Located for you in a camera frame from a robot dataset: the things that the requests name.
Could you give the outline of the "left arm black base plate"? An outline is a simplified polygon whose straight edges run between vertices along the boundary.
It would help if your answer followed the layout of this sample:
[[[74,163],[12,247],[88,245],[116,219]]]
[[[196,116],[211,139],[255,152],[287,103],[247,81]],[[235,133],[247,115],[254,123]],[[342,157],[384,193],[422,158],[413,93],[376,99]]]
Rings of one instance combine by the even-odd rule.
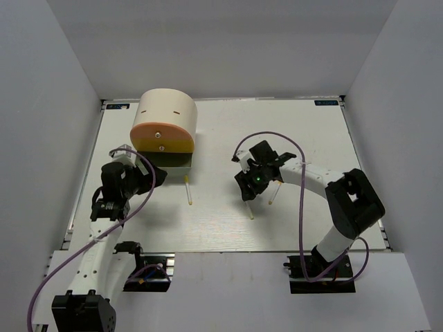
[[[166,293],[174,274],[174,253],[142,253],[124,292]]]

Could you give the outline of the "white pen pale yellow ends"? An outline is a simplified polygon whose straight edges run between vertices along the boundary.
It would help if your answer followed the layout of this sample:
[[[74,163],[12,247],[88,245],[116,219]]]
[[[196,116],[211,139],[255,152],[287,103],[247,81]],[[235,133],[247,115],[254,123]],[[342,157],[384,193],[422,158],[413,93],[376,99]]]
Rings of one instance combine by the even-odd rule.
[[[249,202],[248,202],[248,201],[245,201],[244,204],[245,204],[246,210],[247,210],[247,212],[248,212],[248,217],[249,217],[249,219],[250,219],[250,220],[254,220],[253,211],[252,211],[252,209],[251,209],[251,206],[250,206]]]

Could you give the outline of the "grey-green organizer drawer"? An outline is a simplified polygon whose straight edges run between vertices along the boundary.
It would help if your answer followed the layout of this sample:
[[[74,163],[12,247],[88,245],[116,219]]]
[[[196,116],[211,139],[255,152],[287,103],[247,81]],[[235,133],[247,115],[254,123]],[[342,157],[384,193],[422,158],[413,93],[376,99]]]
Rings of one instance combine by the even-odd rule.
[[[169,177],[188,175],[192,169],[192,153],[140,151],[153,165],[168,173]]]

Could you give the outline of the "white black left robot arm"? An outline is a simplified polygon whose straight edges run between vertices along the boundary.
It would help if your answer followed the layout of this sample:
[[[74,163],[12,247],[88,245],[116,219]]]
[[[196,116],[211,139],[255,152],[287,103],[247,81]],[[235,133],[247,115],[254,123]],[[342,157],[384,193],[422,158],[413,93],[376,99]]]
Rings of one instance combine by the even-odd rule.
[[[101,168],[93,195],[89,247],[65,294],[54,297],[51,310],[58,331],[114,331],[118,296],[129,275],[145,271],[141,245],[119,240],[129,201],[163,184],[167,172],[145,160],[114,161]]]

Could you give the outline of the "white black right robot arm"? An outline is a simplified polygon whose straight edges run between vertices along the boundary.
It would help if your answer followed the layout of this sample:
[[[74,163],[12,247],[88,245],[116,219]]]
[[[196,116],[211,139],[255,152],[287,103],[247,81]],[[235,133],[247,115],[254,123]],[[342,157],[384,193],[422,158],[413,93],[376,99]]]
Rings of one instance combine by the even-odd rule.
[[[311,251],[312,266],[319,275],[327,276],[336,270],[337,258],[386,213],[360,169],[336,172],[308,165],[293,153],[278,155],[265,140],[248,151],[235,152],[232,161],[242,168],[235,180],[243,201],[254,200],[273,181],[298,185],[327,201],[333,226]]]

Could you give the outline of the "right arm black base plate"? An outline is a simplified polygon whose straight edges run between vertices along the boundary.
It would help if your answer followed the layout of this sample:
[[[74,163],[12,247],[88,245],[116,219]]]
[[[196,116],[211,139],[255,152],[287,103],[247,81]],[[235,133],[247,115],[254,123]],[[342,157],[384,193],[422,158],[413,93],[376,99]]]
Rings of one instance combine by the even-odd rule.
[[[287,256],[283,268],[289,274],[290,292],[293,295],[351,294],[356,292],[350,258],[346,255],[333,269],[315,282],[306,280],[302,273],[299,255]]]

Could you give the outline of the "white pen bright yellow cap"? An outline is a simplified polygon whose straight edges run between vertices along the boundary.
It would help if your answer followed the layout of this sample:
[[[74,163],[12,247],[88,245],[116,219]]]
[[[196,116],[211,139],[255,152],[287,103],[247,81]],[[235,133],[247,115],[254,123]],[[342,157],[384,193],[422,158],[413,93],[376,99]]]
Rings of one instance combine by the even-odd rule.
[[[190,181],[189,181],[188,175],[184,176],[184,182],[185,182],[185,186],[186,186],[188,205],[192,205],[193,201],[192,201],[192,194],[190,191]]]

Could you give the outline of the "orange organizer drawer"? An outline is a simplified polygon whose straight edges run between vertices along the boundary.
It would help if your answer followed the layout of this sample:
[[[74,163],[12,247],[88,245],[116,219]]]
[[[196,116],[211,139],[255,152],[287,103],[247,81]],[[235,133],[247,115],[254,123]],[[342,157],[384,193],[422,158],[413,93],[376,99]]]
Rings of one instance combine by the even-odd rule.
[[[174,124],[162,122],[148,122],[132,127],[130,138],[134,139],[154,139],[156,133],[160,133],[160,138],[168,140],[193,140],[193,136],[184,128]]]

